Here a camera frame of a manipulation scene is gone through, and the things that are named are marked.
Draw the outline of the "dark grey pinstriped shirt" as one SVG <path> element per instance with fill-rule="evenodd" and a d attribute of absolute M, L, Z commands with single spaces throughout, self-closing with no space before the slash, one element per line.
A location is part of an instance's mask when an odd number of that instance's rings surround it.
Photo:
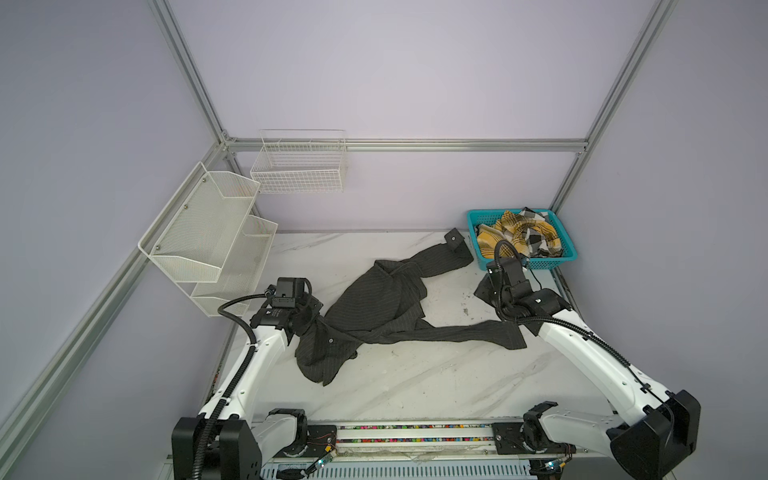
<path fill-rule="evenodd" d="M 425 319 L 421 301 L 426 278 L 470 265 L 473 256 L 463 235 L 452 229 L 440 244 L 404 260 L 380 259 L 358 277 L 325 315 L 307 314 L 294 322 L 300 337 L 295 359 L 305 378 L 330 384 L 364 344 L 480 341 L 507 350 L 527 344 L 511 322 L 486 320 L 471 325 L 434 326 Z"/>

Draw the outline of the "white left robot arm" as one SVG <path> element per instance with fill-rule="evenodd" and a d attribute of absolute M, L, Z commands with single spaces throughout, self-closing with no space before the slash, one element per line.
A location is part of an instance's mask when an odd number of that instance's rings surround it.
<path fill-rule="evenodd" d="M 183 417 L 171 434 L 175 479 L 259 479 L 278 454 L 298 457 L 308 448 L 308 420 L 301 409 L 274 409 L 253 424 L 257 388 L 288 346 L 287 320 L 253 327 L 228 311 L 262 294 L 236 298 L 218 308 L 245 331 L 248 341 L 224 384 L 194 417 Z"/>

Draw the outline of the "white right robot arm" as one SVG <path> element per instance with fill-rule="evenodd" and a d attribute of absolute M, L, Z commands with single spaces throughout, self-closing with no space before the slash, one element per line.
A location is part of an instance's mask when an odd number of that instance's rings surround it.
<path fill-rule="evenodd" d="M 700 402 L 688 391 L 674 393 L 640 372 L 557 292 L 534 289 L 519 260 L 503 257 L 488 263 L 475 294 L 501 321 L 527 328 L 558 350 L 611 406 L 610 415 L 601 417 L 555 401 L 535 405 L 522 417 L 526 450 L 585 448 L 612 458 L 634 479 L 661 479 L 695 452 Z"/>

